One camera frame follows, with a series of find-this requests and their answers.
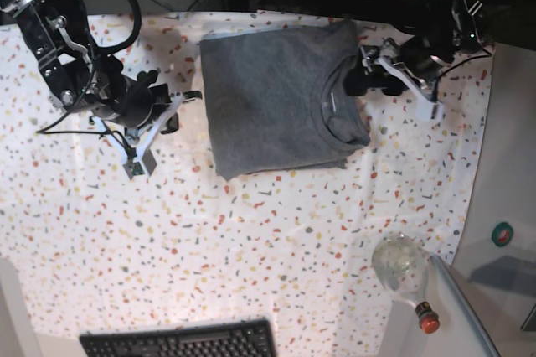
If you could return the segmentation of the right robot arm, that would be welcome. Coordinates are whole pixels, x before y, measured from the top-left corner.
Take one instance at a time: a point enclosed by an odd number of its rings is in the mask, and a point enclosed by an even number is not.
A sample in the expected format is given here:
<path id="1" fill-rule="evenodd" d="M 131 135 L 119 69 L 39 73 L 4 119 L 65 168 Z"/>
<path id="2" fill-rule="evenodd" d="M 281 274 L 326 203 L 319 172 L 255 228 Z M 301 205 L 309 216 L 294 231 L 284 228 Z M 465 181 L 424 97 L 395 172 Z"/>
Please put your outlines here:
<path id="1" fill-rule="evenodd" d="M 91 111 L 126 129 L 143 129 L 171 111 L 167 85 L 158 72 L 123 75 L 116 53 L 132 46 L 142 27 L 137 0 L 127 0 L 133 25 L 119 44 L 100 47 L 91 35 L 83 0 L 1 0 L 38 62 L 55 104 L 67 115 Z"/>

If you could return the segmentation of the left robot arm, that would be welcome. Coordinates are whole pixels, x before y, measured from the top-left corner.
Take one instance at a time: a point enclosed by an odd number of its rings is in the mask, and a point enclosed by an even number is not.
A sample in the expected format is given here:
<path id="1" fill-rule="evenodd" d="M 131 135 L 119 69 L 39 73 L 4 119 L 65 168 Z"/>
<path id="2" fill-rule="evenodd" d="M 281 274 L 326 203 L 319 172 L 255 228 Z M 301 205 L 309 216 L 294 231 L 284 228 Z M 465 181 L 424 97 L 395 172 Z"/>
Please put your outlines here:
<path id="1" fill-rule="evenodd" d="M 442 78 L 462 65 L 458 55 L 467 61 L 491 57 L 478 31 L 482 6 L 480 0 L 358 0 L 359 18 L 387 23 L 409 39 L 361 48 L 344 90 L 350 96 L 364 96 L 371 89 L 387 96 L 407 91 L 406 84 L 380 65 L 386 58 L 425 92 L 426 100 L 438 102 Z"/>

